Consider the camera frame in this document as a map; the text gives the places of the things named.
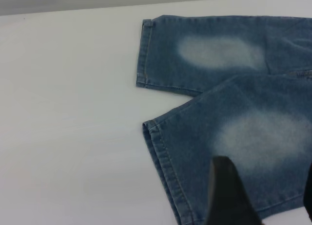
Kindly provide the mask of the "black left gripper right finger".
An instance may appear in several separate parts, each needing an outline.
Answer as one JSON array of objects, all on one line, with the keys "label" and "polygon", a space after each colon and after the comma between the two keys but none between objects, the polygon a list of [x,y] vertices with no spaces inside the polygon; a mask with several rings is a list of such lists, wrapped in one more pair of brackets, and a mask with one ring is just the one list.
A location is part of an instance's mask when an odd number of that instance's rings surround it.
[{"label": "black left gripper right finger", "polygon": [[303,204],[307,212],[312,212],[312,165],[310,165],[306,181]]}]

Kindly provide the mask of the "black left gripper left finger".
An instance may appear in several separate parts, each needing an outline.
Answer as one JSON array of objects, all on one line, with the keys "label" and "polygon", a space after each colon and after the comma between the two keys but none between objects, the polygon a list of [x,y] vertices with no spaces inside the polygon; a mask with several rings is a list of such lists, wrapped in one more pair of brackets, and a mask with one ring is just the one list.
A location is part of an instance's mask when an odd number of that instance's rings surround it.
[{"label": "black left gripper left finger", "polygon": [[261,225],[234,163],[226,156],[211,160],[207,225]]}]

